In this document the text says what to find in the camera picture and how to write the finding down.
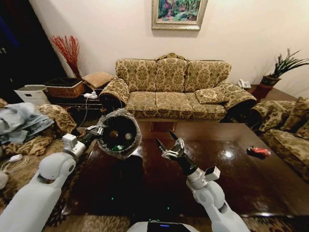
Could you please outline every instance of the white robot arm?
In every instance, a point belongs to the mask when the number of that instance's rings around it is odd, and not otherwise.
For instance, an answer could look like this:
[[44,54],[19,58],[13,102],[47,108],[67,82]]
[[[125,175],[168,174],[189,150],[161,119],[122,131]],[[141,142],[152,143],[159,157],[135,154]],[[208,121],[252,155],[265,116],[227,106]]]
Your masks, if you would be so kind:
[[15,194],[0,215],[0,232],[42,231],[60,197],[64,182],[100,132],[89,130],[79,141],[71,134],[63,136],[63,152],[42,159],[36,174]]
[[162,156],[177,161],[187,176],[187,186],[191,189],[194,199],[204,206],[209,218],[213,232],[249,232],[244,221],[238,214],[231,210],[225,201],[222,188],[214,182],[220,176],[220,170],[213,166],[203,171],[190,160],[184,152],[184,142],[173,132],[175,146],[166,150],[164,145],[157,139]]

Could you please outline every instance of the white box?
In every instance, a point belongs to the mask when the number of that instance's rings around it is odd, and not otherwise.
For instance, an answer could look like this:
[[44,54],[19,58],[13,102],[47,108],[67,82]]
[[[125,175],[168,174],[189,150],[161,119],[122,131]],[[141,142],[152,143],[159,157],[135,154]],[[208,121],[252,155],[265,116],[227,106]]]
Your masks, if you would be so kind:
[[50,104],[43,92],[45,89],[44,85],[26,85],[14,91],[24,102],[31,102],[35,105]]

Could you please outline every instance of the telephone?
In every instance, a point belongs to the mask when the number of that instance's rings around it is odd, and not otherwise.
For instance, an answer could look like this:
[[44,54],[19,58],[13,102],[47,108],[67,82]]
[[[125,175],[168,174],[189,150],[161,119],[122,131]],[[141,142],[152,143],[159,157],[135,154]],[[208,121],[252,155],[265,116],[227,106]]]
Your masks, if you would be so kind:
[[241,88],[251,88],[250,82],[244,81],[242,79],[239,79],[238,86],[241,87]]

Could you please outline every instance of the dark doorway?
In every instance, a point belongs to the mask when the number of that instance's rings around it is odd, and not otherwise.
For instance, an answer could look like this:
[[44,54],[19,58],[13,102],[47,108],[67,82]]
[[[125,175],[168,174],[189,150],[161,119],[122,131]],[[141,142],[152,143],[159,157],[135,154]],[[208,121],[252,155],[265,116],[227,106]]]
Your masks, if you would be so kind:
[[0,97],[27,84],[43,84],[66,74],[28,0],[0,0]]

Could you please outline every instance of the framed painting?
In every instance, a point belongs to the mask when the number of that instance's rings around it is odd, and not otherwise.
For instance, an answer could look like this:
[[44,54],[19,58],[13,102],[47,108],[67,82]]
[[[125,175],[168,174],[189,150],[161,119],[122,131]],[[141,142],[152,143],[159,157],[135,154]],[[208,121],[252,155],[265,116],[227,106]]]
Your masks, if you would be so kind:
[[207,0],[153,0],[152,29],[200,30]]

